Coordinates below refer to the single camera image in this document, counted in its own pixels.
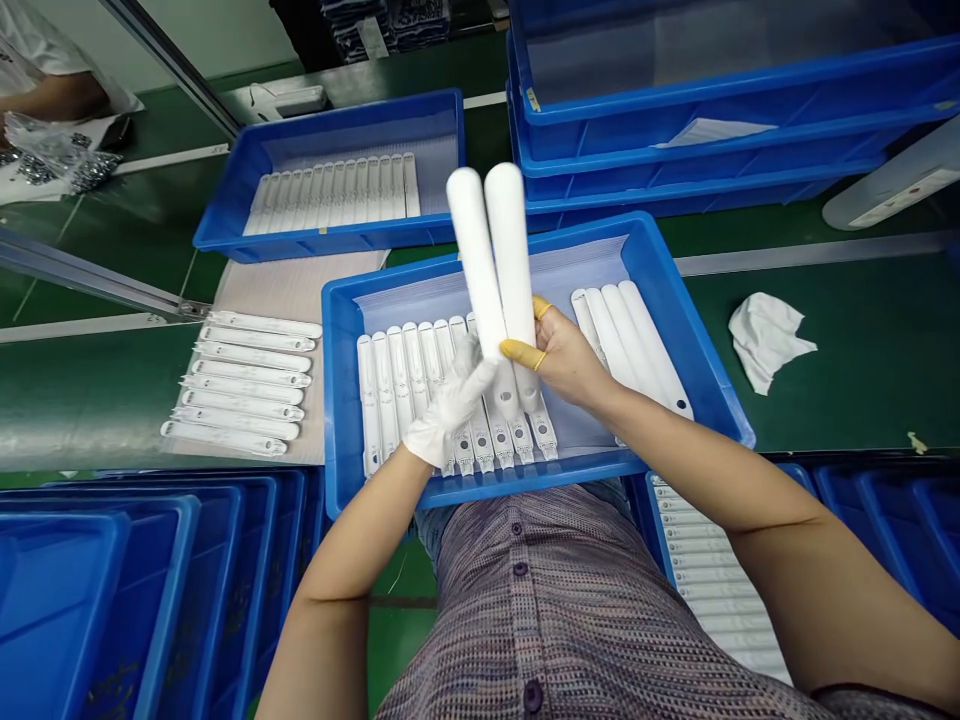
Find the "person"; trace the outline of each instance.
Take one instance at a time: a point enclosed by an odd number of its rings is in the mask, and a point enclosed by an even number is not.
[[[0,0],[0,118],[75,121],[142,108],[37,10]]]
[[[795,688],[710,640],[604,481],[418,513],[439,614],[378,716],[960,712],[960,641],[842,522],[759,455],[619,385],[575,324],[540,298],[533,307],[537,347],[507,340],[504,355],[595,416],[726,531]],[[290,607],[258,720],[366,716],[367,595],[446,455],[437,439],[449,446],[494,372],[484,361],[463,380],[458,365],[330,529]]]

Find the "gloved hand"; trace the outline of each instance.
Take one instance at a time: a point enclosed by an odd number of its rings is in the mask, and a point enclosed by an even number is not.
[[[478,359],[477,339],[472,335],[458,339],[453,376],[444,378],[424,416],[410,423],[403,437],[407,450],[434,467],[443,467],[453,457],[453,437],[467,424],[499,363],[505,362]]]

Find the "sleeve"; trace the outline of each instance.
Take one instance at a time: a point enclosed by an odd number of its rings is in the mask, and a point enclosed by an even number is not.
[[[927,703],[866,685],[833,685],[817,690],[812,697],[840,720],[955,719]]]
[[[44,75],[91,72],[83,53],[43,15],[20,0],[0,2],[0,34]]]

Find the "plastic bag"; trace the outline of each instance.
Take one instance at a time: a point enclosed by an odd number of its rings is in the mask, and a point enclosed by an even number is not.
[[[13,112],[4,120],[7,141],[21,151],[19,172],[33,185],[59,178],[71,194],[87,192],[110,177],[123,159],[91,150],[91,139],[72,123],[44,122]]]

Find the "white tissue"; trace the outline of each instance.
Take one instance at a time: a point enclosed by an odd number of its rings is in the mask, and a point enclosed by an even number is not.
[[[773,376],[784,365],[817,349],[796,336],[803,315],[779,298],[754,293],[738,307],[727,327],[755,392],[766,395]]]

